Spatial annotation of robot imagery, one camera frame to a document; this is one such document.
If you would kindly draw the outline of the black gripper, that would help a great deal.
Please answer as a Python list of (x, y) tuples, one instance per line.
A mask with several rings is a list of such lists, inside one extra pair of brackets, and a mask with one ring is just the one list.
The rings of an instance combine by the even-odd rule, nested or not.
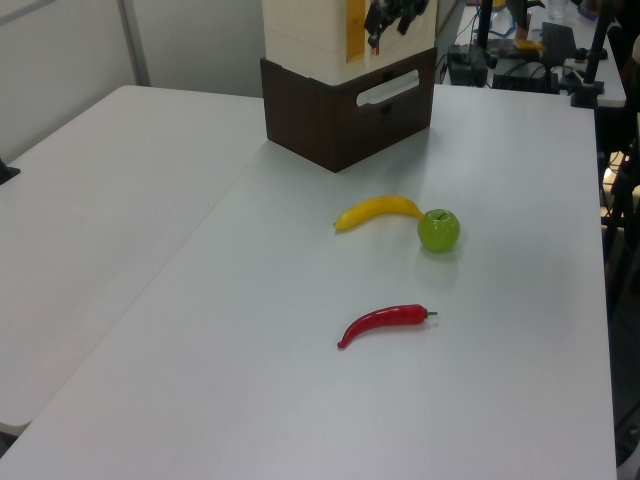
[(400, 20), (397, 31), (405, 35), (411, 22), (422, 15), (429, 0), (384, 0), (371, 1), (364, 21), (364, 28), (369, 33), (368, 44), (373, 51), (379, 50), (380, 29)]

